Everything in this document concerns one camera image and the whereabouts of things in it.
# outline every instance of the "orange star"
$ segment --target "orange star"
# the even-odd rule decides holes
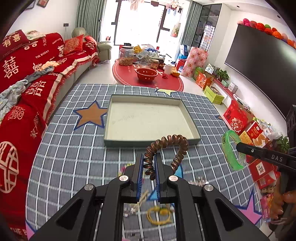
[[[87,108],[74,110],[73,112],[80,116],[74,130],[87,123],[93,123],[101,128],[104,128],[103,116],[107,113],[107,110],[108,108],[101,108],[96,101]]]

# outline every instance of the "ceiling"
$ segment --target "ceiling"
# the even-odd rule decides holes
[[[202,5],[225,3],[235,11],[258,14],[286,25],[285,21],[265,0],[194,0]]]

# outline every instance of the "red colander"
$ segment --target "red colander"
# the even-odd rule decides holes
[[[145,68],[136,69],[136,73],[138,75],[139,80],[146,82],[152,82],[158,75],[158,73],[155,70]]]

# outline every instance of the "picture frame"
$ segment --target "picture frame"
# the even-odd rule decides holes
[[[40,7],[46,7],[49,0],[38,0],[37,5]]]
[[[34,0],[34,2],[32,2],[32,3],[26,8],[26,10],[34,8],[35,3],[36,3],[36,0]]]

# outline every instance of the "pink gift bag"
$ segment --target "pink gift bag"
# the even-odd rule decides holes
[[[207,56],[208,53],[203,49],[191,47],[181,75],[192,78],[196,67],[203,67],[207,59]]]

